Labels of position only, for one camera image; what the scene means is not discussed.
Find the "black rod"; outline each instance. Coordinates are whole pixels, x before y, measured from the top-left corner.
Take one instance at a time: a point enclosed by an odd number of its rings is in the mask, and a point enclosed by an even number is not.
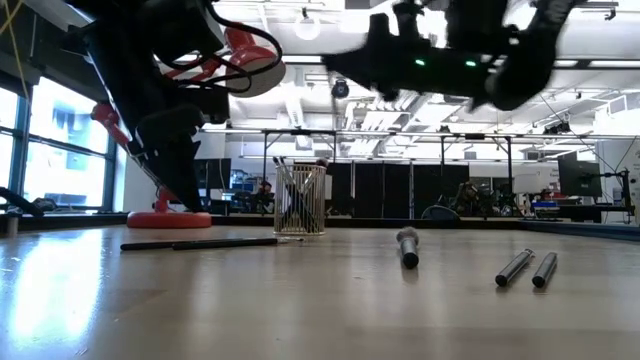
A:
[[[210,240],[210,241],[186,241],[174,243],[171,247],[173,250],[200,250],[200,249],[218,249],[240,246],[265,246],[277,245],[278,239],[237,239],[237,240]]]
[[[141,243],[130,243],[130,244],[122,244],[120,245],[120,250],[122,251],[134,251],[134,250],[157,250],[157,249],[171,249],[174,245],[183,245],[187,244],[193,246],[195,243],[216,243],[216,244],[230,244],[235,242],[246,242],[246,241],[255,241],[255,240],[265,240],[265,239],[253,239],[253,238],[238,238],[238,239],[213,239],[213,240],[182,240],[182,241],[155,241],[155,242],[141,242]],[[272,238],[266,239],[269,242],[273,242]],[[239,245],[228,245],[227,247],[233,247]]]
[[[445,153],[446,150],[444,149],[444,139],[445,139],[444,136],[440,138],[440,198],[441,199],[442,199],[443,196],[445,196],[445,193],[444,193],[444,184],[445,184],[445,179],[444,179],[444,153]]]
[[[513,160],[511,158],[511,138],[507,137],[507,171],[509,172],[509,194],[513,194]]]
[[[269,137],[268,132],[264,132],[264,154],[262,156],[262,184],[258,184],[258,186],[264,186],[264,183],[267,181],[267,150],[269,149],[269,144],[267,144],[267,138]],[[261,206],[261,213],[264,216],[264,206]]]

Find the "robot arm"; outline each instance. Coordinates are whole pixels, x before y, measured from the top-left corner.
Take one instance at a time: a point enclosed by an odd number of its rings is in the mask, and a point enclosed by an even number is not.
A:
[[[202,211],[193,166],[199,143],[191,137],[206,120],[223,123],[229,118],[229,93],[246,91],[251,76],[278,66],[280,45],[264,31],[221,18],[208,0],[66,2],[92,20],[70,31],[76,40],[74,48],[88,55],[132,135],[126,144],[128,152],[156,184],[190,210]],[[220,25],[266,38],[275,46],[277,58],[251,71],[223,59],[217,55],[225,43]],[[192,52],[199,53],[197,60],[175,63]],[[227,67],[227,75],[206,81],[173,80],[160,72],[156,57],[179,71],[209,66],[214,59],[217,66]],[[216,84],[235,79],[243,79],[247,87]]]
[[[407,89],[469,97],[472,109],[490,102],[514,110],[546,86],[562,27],[585,1],[539,0],[531,24],[519,31],[502,25],[507,0],[427,0],[427,7],[446,12],[448,46],[438,49],[418,34],[421,6],[404,0],[394,5],[399,36],[389,33],[387,15],[374,14],[360,49],[324,55],[323,62],[329,71],[381,92],[385,100]],[[506,59],[496,66],[500,57]]]

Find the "window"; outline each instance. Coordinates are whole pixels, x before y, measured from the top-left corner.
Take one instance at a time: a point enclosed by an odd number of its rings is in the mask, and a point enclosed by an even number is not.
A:
[[[60,207],[101,206],[104,173],[104,158],[30,142],[24,197],[46,197]]]
[[[18,113],[18,95],[0,88],[0,126],[13,129]]]
[[[33,87],[29,132],[96,152],[106,153],[108,134],[91,120],[95,101],[49,79],[41,78]]]
[[[13,138],[7,135],[0,135],[0,186],[2,187],[9,187],[12,150]],[[0,198],[0,204],[4,203],[6,203],[6,200]]]

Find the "computer screen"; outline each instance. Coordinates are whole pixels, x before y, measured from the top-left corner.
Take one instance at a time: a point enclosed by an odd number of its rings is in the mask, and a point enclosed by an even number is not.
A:
[[[586,161],[558,159],[560,192],[566,196],[602,196],[600,165]]]

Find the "black partition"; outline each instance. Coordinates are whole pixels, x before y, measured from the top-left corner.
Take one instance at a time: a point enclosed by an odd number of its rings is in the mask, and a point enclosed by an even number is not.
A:
[[[349,203],[351,198],[351,164],[331,163],[327,168],[331,175],[331,200],[335,203]]]
[[[468,180],[468,165],[445,165],[444,178],[441,176],[440,165],[414,165],[415,218],[419,219],[429,206],[437,204],[440,196],[447,198],[456,196],[458,186]]]
[[[445,165],[442,194],[454,197],[461,183],[469,181],[469,165]]]
[[[438,202],[440,197],[440,165],[413,165],[414,216],[422,213]]]
[[[384,165],[384,218],[408,219],[411,181],[410,165]]]
[[[356,164],[356,218],[379,219],[383,215],[384,165]]]

